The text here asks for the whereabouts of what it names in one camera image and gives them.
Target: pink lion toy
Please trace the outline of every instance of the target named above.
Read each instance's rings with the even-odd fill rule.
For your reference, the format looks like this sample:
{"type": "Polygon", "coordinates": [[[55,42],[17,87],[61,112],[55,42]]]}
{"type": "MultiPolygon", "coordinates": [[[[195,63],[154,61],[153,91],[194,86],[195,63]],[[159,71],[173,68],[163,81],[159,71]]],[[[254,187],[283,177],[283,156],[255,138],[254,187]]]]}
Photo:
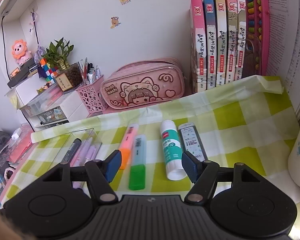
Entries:
{"type": "Polygon", "coordinates": [[[32,58],[31,51],[27,48],[27,42],[22,39],[14,42],[12,55],[17,60],[19,67],[32,58]]]}

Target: lucky bamboo plant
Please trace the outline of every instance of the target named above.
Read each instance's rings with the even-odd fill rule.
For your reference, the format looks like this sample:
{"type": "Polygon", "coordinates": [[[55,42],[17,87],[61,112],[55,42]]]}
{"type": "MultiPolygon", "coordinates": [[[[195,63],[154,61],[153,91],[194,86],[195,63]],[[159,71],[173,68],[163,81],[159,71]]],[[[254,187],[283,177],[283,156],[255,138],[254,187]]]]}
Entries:
{"type": "Polygon", "coordinates": [[[55,40],[55,42],[57,43],[56,45],[50,42],[50,46],[47,48],[47,53],[45,53],[42,57],[44,57],[49,64],[53,66],[59,65],[62,70],[66,70],[69,67],[67,58],[73,50],[74,45],[69,45],[70,41],[66,41],[64,38],[59,41],[55,40]]]}

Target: abacus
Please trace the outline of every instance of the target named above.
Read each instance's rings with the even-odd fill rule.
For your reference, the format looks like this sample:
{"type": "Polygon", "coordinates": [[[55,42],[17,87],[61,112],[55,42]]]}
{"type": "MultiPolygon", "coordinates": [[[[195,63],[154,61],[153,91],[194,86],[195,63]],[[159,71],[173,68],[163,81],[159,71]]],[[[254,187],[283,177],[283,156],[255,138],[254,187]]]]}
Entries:
{"type": "Polygon", "coordinates": [[[253,67],[247,67],[244,76],[266,75],[269,54],[270,16],[268,0],[246,0],[247,42],[246,49],[254,54],[253,67]]]}

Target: pink mesh pen holder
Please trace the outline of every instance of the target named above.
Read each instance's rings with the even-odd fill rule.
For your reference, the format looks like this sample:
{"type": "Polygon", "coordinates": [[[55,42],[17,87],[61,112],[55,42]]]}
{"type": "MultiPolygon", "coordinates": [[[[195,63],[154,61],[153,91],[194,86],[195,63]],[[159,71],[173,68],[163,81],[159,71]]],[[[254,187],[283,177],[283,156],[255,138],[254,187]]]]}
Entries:
{"type": "Polygon", "coordinates": [[[103,80],[103,75],[101,75],[92,84],[82,85],[76,89],[90,114],[101,112],[108,107],[100,92],[100,85],[103,80]]]}

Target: barcode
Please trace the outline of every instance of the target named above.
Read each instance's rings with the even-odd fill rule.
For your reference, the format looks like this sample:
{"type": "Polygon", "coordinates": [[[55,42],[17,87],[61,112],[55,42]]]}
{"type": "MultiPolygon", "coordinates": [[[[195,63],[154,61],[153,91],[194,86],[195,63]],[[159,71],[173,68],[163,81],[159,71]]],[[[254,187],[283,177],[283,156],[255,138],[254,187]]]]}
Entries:
{"type": "Polygon", "coordinates": [[[136,147],[140,147],[141,145],[141,138],[136,139],[136,147]]]}
{"type": "Polygon", "coordinates": [[[134,128],[134,127],[129,127],[129,130],[128,130],[127,134],[130,134],[130,133],[132,133],[132,131],[133,131],[133,128],[134,128]]]}

